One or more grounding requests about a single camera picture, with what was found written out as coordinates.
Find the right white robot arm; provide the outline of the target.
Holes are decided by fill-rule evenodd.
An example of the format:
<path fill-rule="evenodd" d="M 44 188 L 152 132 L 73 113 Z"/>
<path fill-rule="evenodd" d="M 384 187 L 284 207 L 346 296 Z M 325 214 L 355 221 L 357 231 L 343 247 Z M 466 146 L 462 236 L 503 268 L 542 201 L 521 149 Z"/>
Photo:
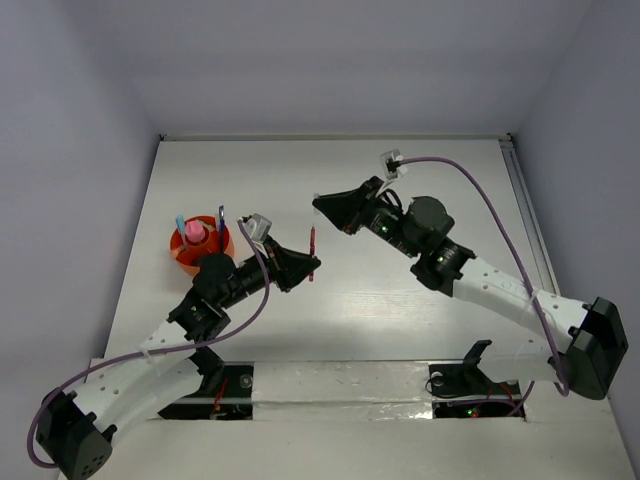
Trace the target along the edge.
<path fill-rule="evenodd" d="M 552 347 L 526 349 L 524 356 L 493 365 L 475 358 L 460 368 L 462 384 L 482 392 L 497 380 L 566 379 L 571 392 L 602 400 L 628 350 L 617 306 L 602 297 L 591 303 L 525 283 L 493 267 L 448 238 L 454 220 L 434 197 L 418 196 L 407 208 L 385 200 L 384 182 L 373 176 L 360 187 L 313 199 L 313 207 L 347 235 L 366 228 L 409 258 L 426 288 L 469 302 L 514 322 Z"/>

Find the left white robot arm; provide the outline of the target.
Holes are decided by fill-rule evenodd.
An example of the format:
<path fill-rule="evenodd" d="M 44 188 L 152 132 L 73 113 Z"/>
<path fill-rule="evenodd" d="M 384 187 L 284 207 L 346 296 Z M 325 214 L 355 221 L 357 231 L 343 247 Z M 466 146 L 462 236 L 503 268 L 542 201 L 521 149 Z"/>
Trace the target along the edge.
<path fill-rule="evenodd" d="M 27 452 L 40 467 L 68 479 L 88 479 L 124 436 L 174 401 L 209 395 L 224 362 L 211 346 L 229 338 L 227 311 L 272 287 L 288 292 L 318 269 L 320 260 L 268 238 L 241 265 L 223 253 L 199 261 L 183 300 L 129 354 L 105 360 L 47 395 L 29 427 Z"/>

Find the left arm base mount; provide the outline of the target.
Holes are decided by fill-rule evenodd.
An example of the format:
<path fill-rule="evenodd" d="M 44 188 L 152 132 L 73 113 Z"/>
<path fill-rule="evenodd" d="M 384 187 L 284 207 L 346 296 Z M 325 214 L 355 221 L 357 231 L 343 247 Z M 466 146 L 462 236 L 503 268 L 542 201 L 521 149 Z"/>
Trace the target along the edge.
<path fill-rule="evenodd" d="M 225 363 L 199 389 L 157 413 L 163 420 L 243 421 L 253 419 L 254 364 Z"/>

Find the red gel pen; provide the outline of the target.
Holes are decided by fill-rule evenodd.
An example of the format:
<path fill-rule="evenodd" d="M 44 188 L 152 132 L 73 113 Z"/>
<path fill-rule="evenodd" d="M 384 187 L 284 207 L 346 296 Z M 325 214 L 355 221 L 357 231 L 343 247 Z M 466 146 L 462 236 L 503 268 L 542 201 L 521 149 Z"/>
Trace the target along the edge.
<path fill-rule="evenodd" d="M 309 255 L 317 260 L 316 257 L 316 227 L 315 224 L 312 224 L 310 229 L 310 242 L 309 242 Z M 308 275 L 308 280 L 310 283 L 313 283 L 315 280 L 315 269 L 312 270 Z"/>

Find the blue ballpoint pen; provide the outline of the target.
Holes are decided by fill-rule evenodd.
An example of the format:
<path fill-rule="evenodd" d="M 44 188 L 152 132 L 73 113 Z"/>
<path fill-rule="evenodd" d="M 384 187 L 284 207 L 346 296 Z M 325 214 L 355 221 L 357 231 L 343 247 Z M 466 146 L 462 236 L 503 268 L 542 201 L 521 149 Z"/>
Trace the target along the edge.
<path fill-rule="evenodd" d="M 224 217 L 225 209 L 223 205 L 218 207 L 218 216 L 217 216 L 217 233 L 218 233 L 218 245 L 219 252 L 225 252 L 225 217 Z"/>

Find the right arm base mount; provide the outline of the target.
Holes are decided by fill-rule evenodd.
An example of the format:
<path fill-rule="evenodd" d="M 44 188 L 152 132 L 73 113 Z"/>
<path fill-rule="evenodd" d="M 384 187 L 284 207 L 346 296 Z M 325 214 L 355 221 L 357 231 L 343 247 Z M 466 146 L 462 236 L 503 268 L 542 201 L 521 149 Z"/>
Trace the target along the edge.
<path fill-rule="evenodd" d="M 490 340 L 477 341 L 462 360 L 429 366 L 425 390 L 436 419 L 526 417 L 518 383 L 491 381 L 479 368 Z"/>

